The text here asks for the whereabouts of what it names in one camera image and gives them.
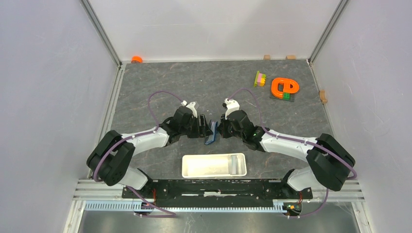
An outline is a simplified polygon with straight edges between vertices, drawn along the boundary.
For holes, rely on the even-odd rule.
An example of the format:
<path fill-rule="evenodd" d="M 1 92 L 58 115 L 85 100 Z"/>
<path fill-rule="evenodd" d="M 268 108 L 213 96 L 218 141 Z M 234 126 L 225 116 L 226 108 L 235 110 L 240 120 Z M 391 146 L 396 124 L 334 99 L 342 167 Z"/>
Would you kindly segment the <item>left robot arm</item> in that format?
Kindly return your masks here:
<path fill-rule="evenodd" d="M 180 137 L 206 138 L 213 134 L 203 114 L 195 114 L 188 107 L 179 107 L 173 116 L 152 129 L 129 134 L 108 131 L 89 155 L 86 165 L 94 179 L 108 186 L 122 184 L 132 187 L 141 198 L 151 195 L 153 185 L 149 177 L 130 166 L 132 157 L 155 148 L 177 142 Z"/>

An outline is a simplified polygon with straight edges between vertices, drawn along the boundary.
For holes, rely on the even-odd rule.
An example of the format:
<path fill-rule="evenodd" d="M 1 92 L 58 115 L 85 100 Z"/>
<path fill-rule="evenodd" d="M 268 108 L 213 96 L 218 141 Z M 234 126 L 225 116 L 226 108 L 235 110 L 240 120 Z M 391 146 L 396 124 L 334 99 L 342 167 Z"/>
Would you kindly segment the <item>white plastic tray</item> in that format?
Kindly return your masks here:
<path fill-rule="evenodd" d="M 238 173 L 231 175 L 231 155 L 238 160 Z M 187 179 L 232 178 L 247 175 L 247 165 L 243 153 L 184 155 L 182 177 Z"/>

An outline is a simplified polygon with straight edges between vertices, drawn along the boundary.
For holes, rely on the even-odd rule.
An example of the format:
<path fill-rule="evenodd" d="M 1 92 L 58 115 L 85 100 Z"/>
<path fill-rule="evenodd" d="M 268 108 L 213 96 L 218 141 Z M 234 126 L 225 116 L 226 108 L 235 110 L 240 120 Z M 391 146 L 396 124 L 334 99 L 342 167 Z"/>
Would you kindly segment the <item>navy blue card holder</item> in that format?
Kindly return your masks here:
<path fill-rule="evenodd" d="M 219 126 L 219 122 L 218 121 L 210 121 L 208 126 L 211 129 L 211 134 L 206 137 L 205 145 L 210 145 L 210 144 L 212 144 L 216 141 L 217 134 L 218 134 L 217 128 Z"/>

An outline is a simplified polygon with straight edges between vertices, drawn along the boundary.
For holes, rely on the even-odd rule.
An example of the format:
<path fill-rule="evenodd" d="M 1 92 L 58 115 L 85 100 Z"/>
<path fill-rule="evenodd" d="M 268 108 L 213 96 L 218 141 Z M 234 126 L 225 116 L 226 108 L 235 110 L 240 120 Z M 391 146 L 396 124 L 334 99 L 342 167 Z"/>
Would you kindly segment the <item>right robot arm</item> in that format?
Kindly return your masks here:
<path fill-rule="evenodd" d="M 326 133 L 320 137 L 298 137 L 283 134 L 254 125 L 243 110 L 228 116 L 222 114 L 218 132 L 222 138 L 236 137 L 249 149 L 274 152 L 306 161 L 308 166 L 293 169 L 284 176 L 281 193 L 287 198 L 295 197 L 309 187 L 323 186 L 340 191 L 353 172 L 355 159 Z"/>

